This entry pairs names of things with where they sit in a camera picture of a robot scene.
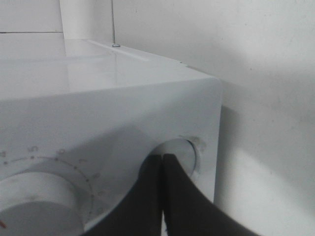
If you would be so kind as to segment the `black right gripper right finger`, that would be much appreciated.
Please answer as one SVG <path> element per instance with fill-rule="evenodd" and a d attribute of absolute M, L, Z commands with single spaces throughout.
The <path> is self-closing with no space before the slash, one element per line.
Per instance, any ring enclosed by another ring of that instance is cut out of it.
<path fill-rule="evenodd" d="M 252 236 L 194 185 L 177 157 L 163 156 L 164 218 L 169 236 Z"/>

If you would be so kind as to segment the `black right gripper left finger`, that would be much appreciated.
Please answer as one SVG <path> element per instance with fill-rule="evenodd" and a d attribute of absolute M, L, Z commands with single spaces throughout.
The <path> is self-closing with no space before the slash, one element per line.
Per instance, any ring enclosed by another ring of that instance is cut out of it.
<path fill-rule="evenodd" d="M 86 236 L 159 236 L 162 226 L 162 157 L 144 160 L 133 187 Z"/>

